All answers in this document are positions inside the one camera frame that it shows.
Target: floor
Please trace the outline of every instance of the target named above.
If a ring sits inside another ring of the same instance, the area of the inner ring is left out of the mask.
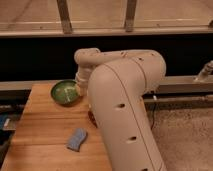
[[[146,105],[151,124],[153,105]],[[168,171],[213,170],[213,101],[161,102],[153,134]]]
[[[127,0],[67,0],[74,28],[122,28]],[[212,0],[138,0],[135,27],[208,25]],[[60,28],[53,0],[0,1],[0,30]]]

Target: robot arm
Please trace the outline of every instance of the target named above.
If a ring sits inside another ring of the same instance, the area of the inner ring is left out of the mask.
[[[89,102],[113,171],[166,171],[141,96],[155,90],[166,65],[155,51],[98,66],[88,85]]]

